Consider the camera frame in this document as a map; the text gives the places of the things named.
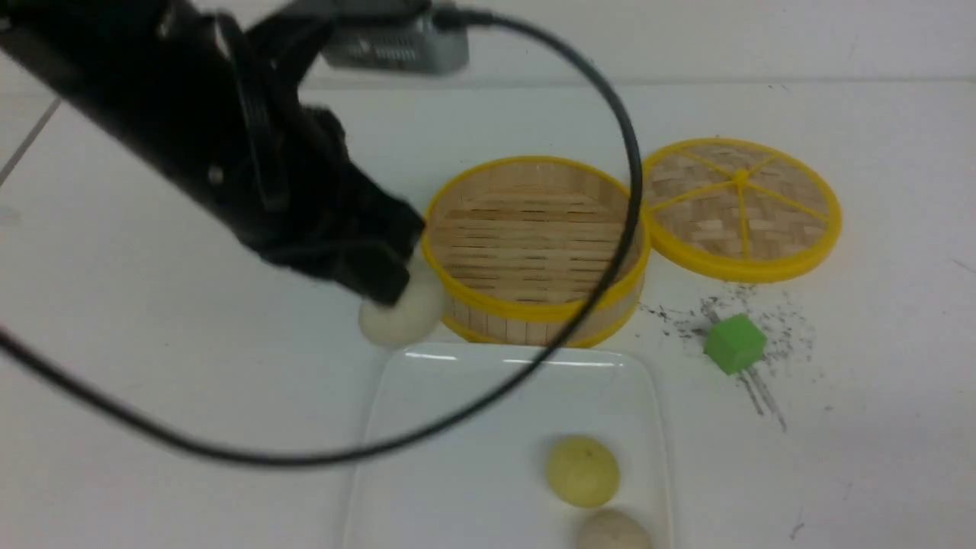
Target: white plate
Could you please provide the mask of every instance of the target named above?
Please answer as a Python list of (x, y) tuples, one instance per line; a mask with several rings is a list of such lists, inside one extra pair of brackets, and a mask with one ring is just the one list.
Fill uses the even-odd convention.
[[(366, 439), (416, 428), (481, 395), (538, 350), (421, 344), (386, 366)], [(616, 353), (561, 350), (501, 404), (430, 443), (360, 466), (346, 549), (570, 549), (591, 513), (567, 505), (545, 477), (549, 446), (593, 436), (617, 455), (626, 511), (672, 548), (661, 416), (647, 368)]]

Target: robotic arm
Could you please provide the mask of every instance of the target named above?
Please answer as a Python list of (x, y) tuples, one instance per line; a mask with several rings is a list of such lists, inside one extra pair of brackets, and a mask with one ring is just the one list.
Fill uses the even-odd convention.
[(294, 0), (246, 33), (186, 0), (0, 0), (0, 50), (267, 262), (392, 305), (424, 229), (349, 158), (297, 88), (338, 67), (441, 75), (468, 62), (429, 0)]

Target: bamboo steamer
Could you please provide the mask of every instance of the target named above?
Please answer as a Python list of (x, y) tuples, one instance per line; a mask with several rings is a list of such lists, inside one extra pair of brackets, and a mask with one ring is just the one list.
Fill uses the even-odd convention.
[[(551, 156), (504, 158), (456, 177), (430, 204), (422, 240), (447, 289), (443, 322), (473, 342), (548, 343), (606, 269), (628, 195), (599, 170)], [(571, 346), (603, 341), (633, 313), (648, 227), (642, 213), (621, 273)]]
[(644, 161), (654, 247), (678, 265), (738, 282), (803, 275), (840, 236), (840, 204), (799, 160), (725, 138), (684, 141)]

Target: black cable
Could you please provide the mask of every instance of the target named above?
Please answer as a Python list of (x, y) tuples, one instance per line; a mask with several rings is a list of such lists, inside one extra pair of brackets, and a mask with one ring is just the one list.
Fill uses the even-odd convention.
[(555, 339), (539, 352), (531, 363), (511, 375), (504, 383), (476, 401), (452, 414), (398, 437), (347, 450), (283, 453), (237, 448), (223, 443), (203, 441), (193, 436), (180, 433), (174, 428), (155, 419), (150, 419), (140, 412), (133, 410), (127, 404), (107, 396), (85, 382), (72, 377), (61, 368), (35, 354), (3, 329), (0, 329), (0, 349), (29, 373), (40, 377), (42, 380), (61, 389), (76, 400), (87, 404), (122, 425), (131, 428), (136, 433), (157, 443), (162, 443), (171, 449), (180, 450), (195, 457), (225, 464), (280, 469), (300, 469), (350, 463), (406, 448), (469, 420), (524, 383), (580, 327), (600, 298), (603, 297), (607, 289), (613, 284), (630, 251), (630, 246), (633, 243), (639, 221), (642, 199), (641, 186), (643, 176), (641, 173), (640, 150), (637, 145), (637, 137), (634, 134), (633, 127), (630, 124), (630, 117), (627, 114), (623, 102), (617, 96), (616, 92), (614, 92), (609, 82), (586, 59), (556, 36), (524, 21), (467, 10), (447, 9), (440, 11), (435, 15), (434, 23), (442, 29), (459, 29), (466, 26), (503, 27), (534, 38), (553, 48), (563, 59), (575, 66), (596, 88), (603, 99), (606, 100), (614, 116), (616, 116), (620, 124), (621, 133), (624, 136), (624, 146), (627, 150), (628, 168), (630, 170), (630, 199), (628, 201), (627, 218), (624, 222), (624, 230), (621, 233), (620, 242), (614, 251), (613, 257), (610, 259), (606, 271), (597, 282), (596, 287), (593, 289), (587, 301), (580, 307), (576, 315), (559, 331)]

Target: table surface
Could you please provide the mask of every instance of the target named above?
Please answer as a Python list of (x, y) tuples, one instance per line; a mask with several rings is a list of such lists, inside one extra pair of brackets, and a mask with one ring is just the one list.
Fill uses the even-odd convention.
[[(844, 208), (834, 253), (796, 280), (723, 283), (653, 256), (639, 311), (600, 346), (640, 358), (658, 384), (678, 546), (971, 543), (976, 85), (621, 92), (645, 151), (715, 135), (765, 143), (818, 170)], [(453, 174), (513, 154), (625, 176), (613, 121), (586, 88), (305, 98), (332, 106), (353, 157), (418, 207)], [(18, 108), (6, 101), (0, 113)], [(0, 320), (76, 374), (203, 437), (280, 449), (361, 437), (389, 352), (358, 333), (358, 299), (262, 264), (69, 107), (0, 188), (0, 208), (16, 213), (0, 225)], [(763, 325), (758, 372), (786, 429), (702, 355), (703, 301)], [(458, 340), (442, 326), (430, 339)], [(4, 366), (5, 546), (339, 547), (351, 469), (186, 459)]]

